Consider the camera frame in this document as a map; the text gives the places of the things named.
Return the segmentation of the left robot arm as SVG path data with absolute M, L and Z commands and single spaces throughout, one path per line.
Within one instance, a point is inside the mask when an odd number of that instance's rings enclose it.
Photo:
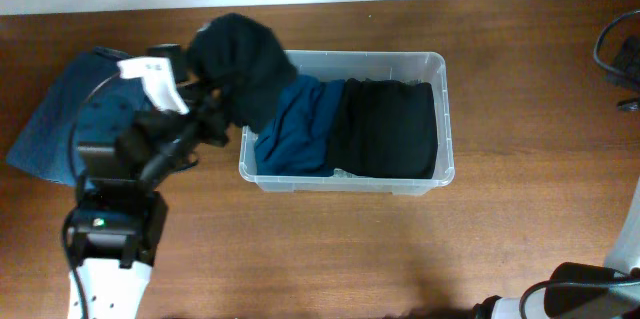
M 71 318 L 136 316 L 168 214 L 160 184 L 195 167 L 200 144 L 228 142 L 212 86 L 189 82 L 179 45 L 150 47 L 117 66 L 114 79 L 140 81 L 151 106 L 91 92 L 72 126 L 70 153 L 85 168 L 61 229 Z

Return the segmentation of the navy blue garment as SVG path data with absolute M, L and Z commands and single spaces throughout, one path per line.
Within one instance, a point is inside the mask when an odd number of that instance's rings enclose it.
M 254 144 L 259 175 L 329 177 L 327 142 L 345 82 L 299 75 L 280 95 Z

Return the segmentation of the black garment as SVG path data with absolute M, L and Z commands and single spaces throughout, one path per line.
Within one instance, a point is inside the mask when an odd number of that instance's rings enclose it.
M 237 13 L 198 30 L 186 61 L 200 80 L 222 91 L 226 119 L 254 133 L 274 119 L 282 91 L 297 77 L 274 32 Z

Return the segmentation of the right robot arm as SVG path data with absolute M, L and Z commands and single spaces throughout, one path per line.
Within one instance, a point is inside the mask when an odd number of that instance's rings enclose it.
M 565 262 L 519 298 L 494 296 L 472 318 L 637 318 L 639 316 L 639 193 L 601 267 Z

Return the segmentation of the dark blue jeans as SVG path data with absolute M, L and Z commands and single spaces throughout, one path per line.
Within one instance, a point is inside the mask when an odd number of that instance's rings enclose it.
M 41 104 L 9 149 L 6 162 L 28 174 L 73 186 L 85 168 L 73 143 L 112 144 L 151 104 L 139 80 L 118 78 L 127 53 L 96 47 L 78 55 L 49 87 Z

